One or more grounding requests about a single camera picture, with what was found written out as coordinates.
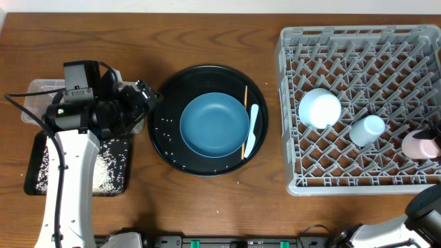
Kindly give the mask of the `dark blue plate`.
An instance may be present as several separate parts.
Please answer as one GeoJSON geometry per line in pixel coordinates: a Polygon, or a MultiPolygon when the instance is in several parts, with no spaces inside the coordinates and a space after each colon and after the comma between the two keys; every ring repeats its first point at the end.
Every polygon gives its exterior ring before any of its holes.
{"type": "Polygon", "coordinates": [[[225,93],[210,92],[193,99],[183,110],[179,130],[193,152],[222,158],[241,148],[245,137],[243,104],[225,93]]]}

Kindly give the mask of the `light blue cup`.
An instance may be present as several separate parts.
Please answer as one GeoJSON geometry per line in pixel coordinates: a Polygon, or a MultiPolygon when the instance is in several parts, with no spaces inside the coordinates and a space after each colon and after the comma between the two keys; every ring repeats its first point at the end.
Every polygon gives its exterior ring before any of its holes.
{"type": "Polygon", "coordinates": [[[385,131],[385,122],[376,115],[369,115],[351,126],[349,138],[360,147],[374,143],[385,131]]]}

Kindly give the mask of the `wooden chopstick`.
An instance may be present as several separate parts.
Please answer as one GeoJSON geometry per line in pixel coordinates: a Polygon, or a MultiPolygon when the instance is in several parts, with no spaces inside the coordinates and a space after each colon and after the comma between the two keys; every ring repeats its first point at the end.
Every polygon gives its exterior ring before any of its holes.
{"type": "Polygon", "coordinates": [[[244,107],[244,111],[245,111],[245,115],[243,117],[244,120],[244,125],[243,125],[243,130],[244,130],[244,139],[243,139],[243,144],[241,146],[241,160],[243,161],[245,159],[245,141],[247,138],[247,134],[248,134],[248,113],[247,113],[247,95],[248,95],[248,85],[245,86],[245,93],[244,93],[244,102],[243,102],[243,107],[244,107]]]}

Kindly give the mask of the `light blue plastic knife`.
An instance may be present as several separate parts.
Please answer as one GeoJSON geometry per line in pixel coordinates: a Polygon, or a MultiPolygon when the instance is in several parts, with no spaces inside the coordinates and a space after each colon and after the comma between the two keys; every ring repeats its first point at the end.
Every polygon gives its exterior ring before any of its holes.
{"type": "Polygon", "coordinates": [[[250,121],[249,121],[249,134],[247,137],[247,142],[245,145],[244,158],[248,158],[254,148],[256,142],[256,136],[254,134],[254,128],[256,124],[256,119],[258,116],[259,106],[257,104],[253,104],[250,112],[250,121]]]}

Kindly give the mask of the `grey dishwasher rack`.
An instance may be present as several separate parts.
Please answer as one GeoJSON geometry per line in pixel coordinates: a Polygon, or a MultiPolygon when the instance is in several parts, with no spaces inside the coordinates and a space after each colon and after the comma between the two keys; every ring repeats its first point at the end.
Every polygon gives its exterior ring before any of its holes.
{"type": "Polygon", "coordinates": [[[414,130],[440,124],[440,29],[436,25],[288,27],[275,49],[287,191],[294,196],[417,194],[439,183],[440,160],[401,150],[414,130]],[[323,88],[342,105],[323,130],[298,107],[323,88]],[[351,126],[379,116],[385,131],[360,147],[351,126]]]}

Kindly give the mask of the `pink cup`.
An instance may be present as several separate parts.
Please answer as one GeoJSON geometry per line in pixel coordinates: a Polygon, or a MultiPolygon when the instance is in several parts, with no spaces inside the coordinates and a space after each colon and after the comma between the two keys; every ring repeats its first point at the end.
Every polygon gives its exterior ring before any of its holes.
{"type": "Polygon", "coordinates": [[[429,159],[440,156],[440,139],[420,140],[412,136],[418,130],[412,131],[402,141],[402,152],[411,159],[429,159]]]}

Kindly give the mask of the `clear plastic bin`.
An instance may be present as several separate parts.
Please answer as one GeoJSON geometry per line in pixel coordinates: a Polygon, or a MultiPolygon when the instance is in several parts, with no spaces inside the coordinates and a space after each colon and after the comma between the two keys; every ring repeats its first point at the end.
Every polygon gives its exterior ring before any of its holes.
{"type": "MultiPolygon", "coordinates": [[[[135,82],[122,81],[119,83],[119,90],[122,90],[126,85],[132,86],[136,91],[135,82]]],[[[35,79],[33,80],[29,87],[28,93],[33,92],[47,92],[50,90],[59,90],[65,87],[64,79],[35,79]]],[[[52,100],[56,93],[49,93],[38,96],[27,96],[25,97],[24,107],[30,110],[35,116],[41,118],[46,111],[47,106],[52,104],[52,100]]],[[[21,120],[24,123],[37,125],[32,118],[30,118],[26,113],[21,113],[21,120]]],[[[130,132],[131,134],[138,134],[143,131],[144,120],[140,121],[130,132]]]]}

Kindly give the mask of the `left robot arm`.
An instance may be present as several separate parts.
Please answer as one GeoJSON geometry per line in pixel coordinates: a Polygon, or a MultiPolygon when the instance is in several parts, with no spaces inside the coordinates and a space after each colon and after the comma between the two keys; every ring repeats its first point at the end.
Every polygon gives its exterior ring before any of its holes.
{"type": "Polygon", "coordinates": [[[62,99],[43,116],[50,162],[37,247],[95,247],[92,183],[101,139],[130,133],[162,100],[142,79],[120,89],[119,72],[108,67],[101,74],[104,65],[91,60],[64,63],[62,99]]]}

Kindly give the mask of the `round black serving tray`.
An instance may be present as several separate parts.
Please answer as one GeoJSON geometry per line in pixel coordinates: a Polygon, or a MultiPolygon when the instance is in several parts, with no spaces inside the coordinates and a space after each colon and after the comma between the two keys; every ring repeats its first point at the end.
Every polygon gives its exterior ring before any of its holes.
{"type": "Polygon", "coordinates": [[[221,65],[199,65],[171,76],[158,91],[163,100],[147,118],[150,140],[161,158],[173,168],[195,176],[220,176],[233,172],[248,163],[265,141],[269,115],[265,97],[259,87],[242,72],[221,65]],[[249,157],[242,159],[241,151],[222,158],[208,158],[193,152],[184,142],[179,122],[185,107],[196,97],[221,92],[236,100],[259,106],[254,134],[256,142],[249,157]]]}

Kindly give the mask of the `black mounting rail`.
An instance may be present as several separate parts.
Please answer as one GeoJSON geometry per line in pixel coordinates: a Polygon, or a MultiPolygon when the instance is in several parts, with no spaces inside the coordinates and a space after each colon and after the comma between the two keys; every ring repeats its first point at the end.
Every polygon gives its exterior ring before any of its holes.
{"type": "Polygon", "coordinates": [[[117,234],[106,239],[96,238],[97,247],[144,247],[144,248],[297,248],[327,247],[328,238],[207,238],[157,236],[148,237],[140,233],[117,234]]]}

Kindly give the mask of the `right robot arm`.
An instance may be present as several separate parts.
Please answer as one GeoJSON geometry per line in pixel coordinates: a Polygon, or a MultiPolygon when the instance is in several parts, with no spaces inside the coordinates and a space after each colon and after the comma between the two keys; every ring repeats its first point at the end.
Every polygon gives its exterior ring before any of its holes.
{"type": "Polygon", "coordinates": [[[404,215],[377,225],[359,225],[330,239],[326,247],[439,247],[440,184],[416,195],[404,215]]]}

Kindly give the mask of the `light blue bowl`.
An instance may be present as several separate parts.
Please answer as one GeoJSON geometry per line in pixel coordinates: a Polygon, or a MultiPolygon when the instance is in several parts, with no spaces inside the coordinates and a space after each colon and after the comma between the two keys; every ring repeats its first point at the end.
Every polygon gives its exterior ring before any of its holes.
{"type": "Polygon", "coordinates": [[[298,107],[300,122],[307,127],[320,130],[336,124],[341,112],[342,106],[338,98],[329,90],[322,88],[306,93],[298,107]]]}

